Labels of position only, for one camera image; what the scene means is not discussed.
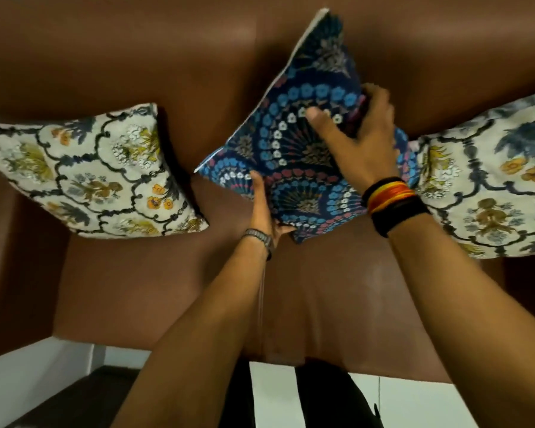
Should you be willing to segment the person's left hand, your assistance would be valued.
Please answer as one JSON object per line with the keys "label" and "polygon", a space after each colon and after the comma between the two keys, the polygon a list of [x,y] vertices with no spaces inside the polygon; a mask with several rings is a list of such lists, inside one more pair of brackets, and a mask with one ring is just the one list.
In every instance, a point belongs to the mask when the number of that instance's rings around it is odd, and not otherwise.
{"label": "person's left hand", "polygon": [[277,247],[281,236],[295,230],[293,226],[281,224],[277,219],[273,218],[269,205],[268,207],[254,207],[254,202],[250,228],[261,230],[271,236],[274,240],[275,248]]}

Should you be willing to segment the person's right hand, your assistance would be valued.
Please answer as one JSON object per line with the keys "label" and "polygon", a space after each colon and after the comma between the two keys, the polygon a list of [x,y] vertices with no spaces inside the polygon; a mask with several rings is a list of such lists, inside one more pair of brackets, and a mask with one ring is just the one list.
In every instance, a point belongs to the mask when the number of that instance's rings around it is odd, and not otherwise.
{"label": "person's right hand", "polygon": [[353,139],[355,145],[326,145],[343,177],[359,193],[376,182],[398,177],[394,150],[394,107],[389,92],[381,86],[366,83],[364,92],[370,98],[368,111]]}

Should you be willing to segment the blue mandala print cushion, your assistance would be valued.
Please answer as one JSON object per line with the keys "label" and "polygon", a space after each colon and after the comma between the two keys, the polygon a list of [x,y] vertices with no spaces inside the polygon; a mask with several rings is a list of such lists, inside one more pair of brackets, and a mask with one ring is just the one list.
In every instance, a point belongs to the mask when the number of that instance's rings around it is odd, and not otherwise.
{"label": "blue mandala print cushion", "polygon": [[359,194],[343,177],[326,143],[306,118],[308,107],[327,113],[355,139],[368,111],[355,62],[344,43],[341,19],[319,10],[252,113],[196,169],[215,184],[252,199],[250,171],[264,179],[271,215],[293,226],[296,243],[328,233],[395,200],[418,196],[417,152],[394,129],[398,177]]}

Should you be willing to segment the person's left forearm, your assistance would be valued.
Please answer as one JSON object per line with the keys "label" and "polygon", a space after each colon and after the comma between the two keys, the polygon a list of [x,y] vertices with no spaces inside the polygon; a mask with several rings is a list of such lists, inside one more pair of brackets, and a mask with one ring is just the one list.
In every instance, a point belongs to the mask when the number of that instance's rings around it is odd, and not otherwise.
{"label": "person's left forearm", "polygon": [[218,428],[269,251],[244,236],[152,350],[111,428]]}

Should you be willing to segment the person's right forearm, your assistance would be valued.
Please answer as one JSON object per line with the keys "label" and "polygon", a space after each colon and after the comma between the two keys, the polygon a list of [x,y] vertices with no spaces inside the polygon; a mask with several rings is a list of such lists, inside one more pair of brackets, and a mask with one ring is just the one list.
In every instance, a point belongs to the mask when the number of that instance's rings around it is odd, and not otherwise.
{"label": "person's right forearm", "polygon": [[479,428],[535,428],[535,317],[429,214],[388,233],[443,367]]}

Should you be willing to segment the silver metal wristwatch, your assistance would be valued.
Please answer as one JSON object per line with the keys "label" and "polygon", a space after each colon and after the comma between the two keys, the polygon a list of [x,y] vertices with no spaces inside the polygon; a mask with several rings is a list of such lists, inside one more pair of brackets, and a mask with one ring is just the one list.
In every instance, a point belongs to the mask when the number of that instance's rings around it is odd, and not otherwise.
{"label": "silver metal wristwatch", "polygon": [[274,248],[275,248],[274,240],[273,240],[273,238],[271,236],[269,236],[267,233],[265,233],[265,232],[263,232],[261,230],[258,230],[258,229],[255,229],[255,228],[248,228],[243,233],[242,238],[245,238],[245,237],[252,237],[252,238],[255,238],[258,241],[260,241],[264,245],[264,247],[265,247],[265,249],[267,251],[266,261],[270,261],[271,260],[272,255],[273,255],[273,251],[274,251]]}

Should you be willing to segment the thick black thread wristband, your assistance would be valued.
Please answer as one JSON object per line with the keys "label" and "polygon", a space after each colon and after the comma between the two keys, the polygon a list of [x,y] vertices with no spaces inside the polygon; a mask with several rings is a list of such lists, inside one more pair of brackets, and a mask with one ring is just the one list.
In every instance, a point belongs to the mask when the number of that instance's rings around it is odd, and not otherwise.
{"label": "thick black thread wristband", "polygon": [[377,233],[383,238],[388,238],[389,232],[397,225],[422,214],[430,215],[431,212],[418,196],[412,195],[395,200],[381,210],[373,211],[371,220]]}

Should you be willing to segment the white floral print cushion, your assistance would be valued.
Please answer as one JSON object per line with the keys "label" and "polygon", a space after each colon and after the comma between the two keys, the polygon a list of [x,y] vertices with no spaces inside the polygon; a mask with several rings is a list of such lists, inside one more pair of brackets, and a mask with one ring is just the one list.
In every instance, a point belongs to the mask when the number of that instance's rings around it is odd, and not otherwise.
{"label": "white floral print cushion", "polygon": [[417,143],[416,193],[471,258],[535,254],[535,93]]}
{"label": "white floral print cushion", "polygon": [[170,162],[155,103],[62,122],[0,122],[0,173],[82,237],[206,230]]}

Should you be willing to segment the brown leather sofa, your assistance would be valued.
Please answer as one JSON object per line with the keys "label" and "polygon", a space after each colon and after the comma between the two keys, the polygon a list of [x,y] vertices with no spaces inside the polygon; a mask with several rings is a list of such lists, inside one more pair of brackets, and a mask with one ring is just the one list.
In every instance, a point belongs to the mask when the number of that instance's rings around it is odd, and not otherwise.
{"label": "brown leather sofa", "polygon": [[[435,133],[535,92],[535,0],[0,0],[0,121],[51,122],[154,102],[180,179],[254,109],[314,14],[341,16],[363,81],[398,126]],[[69,232],[0,174],[0,355],[55,336],[150,350],[213,280],[250,202],[193,176],[209,222],[189,235]],[[266,270],[245,353],[449,382],[388,242],[366,216]]]}

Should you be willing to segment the person's black trousers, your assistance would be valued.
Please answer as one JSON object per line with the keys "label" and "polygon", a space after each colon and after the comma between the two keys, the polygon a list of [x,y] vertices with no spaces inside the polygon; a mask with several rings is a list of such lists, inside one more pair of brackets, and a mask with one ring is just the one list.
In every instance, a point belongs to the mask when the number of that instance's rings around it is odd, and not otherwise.
{"label": "person's black trousers", "polygon": [[308,359],[298,367],[240,359],[218,428],[384,428],[350,374]]}

